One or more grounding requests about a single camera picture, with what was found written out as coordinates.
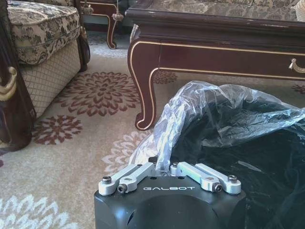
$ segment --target tassel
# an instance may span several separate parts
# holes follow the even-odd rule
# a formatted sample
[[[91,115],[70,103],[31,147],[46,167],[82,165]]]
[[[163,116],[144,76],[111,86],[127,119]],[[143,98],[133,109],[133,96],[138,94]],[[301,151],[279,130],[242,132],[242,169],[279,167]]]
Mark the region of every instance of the tassel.
[[[119,11],[119,0],[116,1],[116,7],[117,7],[116,13],[112,15],[112,18],[115,21],[122,21],[124,19],[124,16]]]

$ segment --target floral rug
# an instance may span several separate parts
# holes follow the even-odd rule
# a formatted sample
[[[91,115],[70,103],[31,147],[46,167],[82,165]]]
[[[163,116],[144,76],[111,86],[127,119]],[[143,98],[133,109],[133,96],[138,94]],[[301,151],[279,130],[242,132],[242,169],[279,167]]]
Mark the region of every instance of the floral rug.
[[[25,149],[0,156],[0,229],[93,229],[93,194],[104,175],[122,169],[152,131],[138,131],[141,106],[127,67],[129,36],[89,32],[91,61],[57,96]],[[298,107],[305,82],[159,71],[153,77],[157,117],[190,80],[240,84]]]

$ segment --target bolt head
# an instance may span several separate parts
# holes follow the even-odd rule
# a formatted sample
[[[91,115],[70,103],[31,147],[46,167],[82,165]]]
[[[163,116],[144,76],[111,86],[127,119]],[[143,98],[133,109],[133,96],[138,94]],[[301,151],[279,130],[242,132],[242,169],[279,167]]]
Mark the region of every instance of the bolt head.
[[[125,184],[119,185],[117,190],[120,194],[124,194],[127,191],[127,186]]]
[[[236,183],[237,182],[237,176],[229,175],[228,176],[228,181],[231,182],[231,183]]]
[[[213,192],[221,192],[223,190],[223,186],[221,184],[215,184],[213,187]]]
[[[107,185],[107,184],[110,184],[111,183],[111,177],[110,176],[104,176],[103,179],[102,179],[102,183]]]

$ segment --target black fabric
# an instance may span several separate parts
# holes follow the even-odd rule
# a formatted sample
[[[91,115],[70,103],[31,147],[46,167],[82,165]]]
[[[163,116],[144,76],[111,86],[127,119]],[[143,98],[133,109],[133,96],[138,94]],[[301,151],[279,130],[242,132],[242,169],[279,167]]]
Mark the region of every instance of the black fabric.
[[[182,133],[172,157],[236,175],[247,194],[245,228],[305,228],[305,142],[279,130],[237,146],[203,147],[204,123],[196,120]]]

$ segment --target glass tabletop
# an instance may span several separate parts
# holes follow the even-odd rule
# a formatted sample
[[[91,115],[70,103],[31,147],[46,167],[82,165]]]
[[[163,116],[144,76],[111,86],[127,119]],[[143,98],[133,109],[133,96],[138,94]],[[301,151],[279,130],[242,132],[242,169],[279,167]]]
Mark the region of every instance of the glass tabletop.
[[[151,0],[145,9],[305,22],[305,0]]]

